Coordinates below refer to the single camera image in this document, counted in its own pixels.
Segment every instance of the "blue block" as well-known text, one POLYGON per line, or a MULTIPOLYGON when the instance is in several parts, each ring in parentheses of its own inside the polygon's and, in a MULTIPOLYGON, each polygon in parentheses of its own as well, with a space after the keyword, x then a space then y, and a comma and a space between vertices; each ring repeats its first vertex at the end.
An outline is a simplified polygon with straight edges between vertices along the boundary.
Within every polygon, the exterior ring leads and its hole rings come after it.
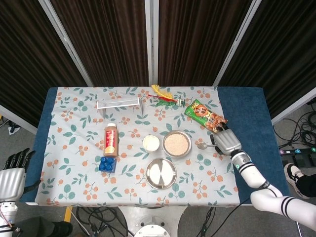
POLYGON ((115 172, 115 166, 117 164, 117 159, 113 157, 101 157, 99 170, 109 173, 115 172))

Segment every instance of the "chip bag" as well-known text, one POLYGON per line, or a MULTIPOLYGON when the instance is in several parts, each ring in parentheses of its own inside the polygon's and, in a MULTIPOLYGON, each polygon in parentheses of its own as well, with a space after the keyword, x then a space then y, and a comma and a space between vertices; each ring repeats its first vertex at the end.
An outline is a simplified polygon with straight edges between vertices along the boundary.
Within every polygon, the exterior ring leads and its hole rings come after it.
POLYGON ((227 119, 210 111, 204 104, 201 104, 199 100, 195 100, 189 105, 184 113, 214 133, 218 132, 216 127, 219 126, 221 122, 228 122, 227 119))

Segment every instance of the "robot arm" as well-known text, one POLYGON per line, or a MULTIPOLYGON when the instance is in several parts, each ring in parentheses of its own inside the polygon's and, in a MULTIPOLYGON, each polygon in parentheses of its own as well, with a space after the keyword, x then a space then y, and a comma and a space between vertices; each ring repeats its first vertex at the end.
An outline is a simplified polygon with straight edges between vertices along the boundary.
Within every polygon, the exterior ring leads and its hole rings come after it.
POLYGON ((20 231, 14 226, 18 210, 15 202, 28 190, 24 188, 26 170, 35 153, 27 154, 28 151, 29 148, 10 156, 0 171, 0 237, 10 237, 13 231, 20 231))
POLYGON ((248 154, 241 150, 241 143, 233 131, 225 125, 223 128, 211 140, 215 141, 217 151, 231 156, 232 163, 247 185, 257 189, 250 195, 253 206, 260 211, 286 216, 316 231, 316 206, 293 197, 284 197, 263 177, 248 154))

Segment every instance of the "shoe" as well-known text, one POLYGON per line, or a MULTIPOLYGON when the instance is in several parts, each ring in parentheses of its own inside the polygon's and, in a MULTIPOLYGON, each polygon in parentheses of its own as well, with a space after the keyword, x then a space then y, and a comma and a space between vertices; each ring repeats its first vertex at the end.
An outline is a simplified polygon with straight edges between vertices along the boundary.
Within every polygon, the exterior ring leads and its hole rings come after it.
POLYGON ((49 237, 67 237, 73 231, 73 225, 66 221, 53 222, 55 228, 49 237))
POLYGON ((286 180, 293 186, 295 192, 301 198, 309 199, 309 197, 303 195, 296 186, 296 182, 298 181, 298 179, 301 178, 302 176, 305 176, 305 174, 298 167, 296 167, 294 164, 291 164, 291 163, 287 164, 284 167, 284 173, 285 173, 286 180))

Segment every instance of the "sauce bottle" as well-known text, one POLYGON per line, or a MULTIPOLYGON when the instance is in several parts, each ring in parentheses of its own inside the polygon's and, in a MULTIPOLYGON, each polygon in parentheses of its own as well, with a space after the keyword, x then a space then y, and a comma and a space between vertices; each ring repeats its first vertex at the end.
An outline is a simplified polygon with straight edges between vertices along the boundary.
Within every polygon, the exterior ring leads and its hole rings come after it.
POLYGON ((108 123, 108 126, 104 130, 104 156, 117 157, 119 155, 119 134, 117 130, 117 125, 115 123, 108 123))

